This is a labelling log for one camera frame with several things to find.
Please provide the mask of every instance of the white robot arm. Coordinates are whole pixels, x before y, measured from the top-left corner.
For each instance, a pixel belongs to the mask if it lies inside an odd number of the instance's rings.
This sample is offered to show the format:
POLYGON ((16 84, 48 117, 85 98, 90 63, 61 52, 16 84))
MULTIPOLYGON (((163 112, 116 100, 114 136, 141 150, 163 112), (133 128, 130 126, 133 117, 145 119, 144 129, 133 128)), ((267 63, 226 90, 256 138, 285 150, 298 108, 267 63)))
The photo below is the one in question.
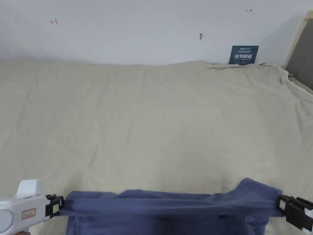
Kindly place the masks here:
POLYGON ((64 198, 45 195, 42 180, 23 180, 15 196, 0 199, 0 235, 28 232, 29 227, 60 213, 64 198))
POLYGON ((280 195, 276 208, 286 216, 286 221, 308 235, 313 234, 313 203, 300 197, 280 195))

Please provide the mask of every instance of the orange label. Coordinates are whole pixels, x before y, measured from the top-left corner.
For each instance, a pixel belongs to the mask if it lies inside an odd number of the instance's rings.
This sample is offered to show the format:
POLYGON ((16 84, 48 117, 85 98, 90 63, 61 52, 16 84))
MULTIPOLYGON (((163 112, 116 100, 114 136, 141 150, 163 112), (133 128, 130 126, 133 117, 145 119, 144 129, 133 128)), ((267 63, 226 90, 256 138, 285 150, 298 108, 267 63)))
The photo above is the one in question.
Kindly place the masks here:
POLYGON ((22 220, 34 217, 36 215, 36 208, 29 209, 22 212, 22 220))

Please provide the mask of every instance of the white wall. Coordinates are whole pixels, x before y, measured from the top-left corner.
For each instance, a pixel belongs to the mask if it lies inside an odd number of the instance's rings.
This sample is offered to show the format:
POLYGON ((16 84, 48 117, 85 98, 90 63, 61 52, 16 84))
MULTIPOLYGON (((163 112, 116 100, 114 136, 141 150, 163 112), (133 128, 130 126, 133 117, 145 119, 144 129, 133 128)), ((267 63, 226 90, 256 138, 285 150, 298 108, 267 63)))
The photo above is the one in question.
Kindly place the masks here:
POLYGON ((259 45, 257 63, 283 65, 311 9, 312 0, 0 0, 0 60, 228 63, 232 45, 259 45))

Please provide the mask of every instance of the chinese characters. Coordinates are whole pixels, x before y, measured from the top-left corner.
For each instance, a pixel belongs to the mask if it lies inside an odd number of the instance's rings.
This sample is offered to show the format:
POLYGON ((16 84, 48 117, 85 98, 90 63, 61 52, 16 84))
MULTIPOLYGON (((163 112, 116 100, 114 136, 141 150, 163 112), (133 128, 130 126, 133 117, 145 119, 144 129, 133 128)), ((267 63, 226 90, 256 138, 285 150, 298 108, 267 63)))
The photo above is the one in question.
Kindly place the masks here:
POLYGON ((235 59, 251 59, 252 54, 236 54, 235 59))

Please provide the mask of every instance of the dark blue sign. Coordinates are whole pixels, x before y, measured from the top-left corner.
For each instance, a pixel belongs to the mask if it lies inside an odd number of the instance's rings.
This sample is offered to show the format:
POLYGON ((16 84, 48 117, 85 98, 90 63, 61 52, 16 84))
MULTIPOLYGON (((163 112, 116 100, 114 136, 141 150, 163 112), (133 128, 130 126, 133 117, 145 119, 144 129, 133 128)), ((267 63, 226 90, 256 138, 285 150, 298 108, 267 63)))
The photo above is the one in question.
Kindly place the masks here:
POLYGON ((229 64, 248 65, 255 62, 259 46, 233 46, 229 64))

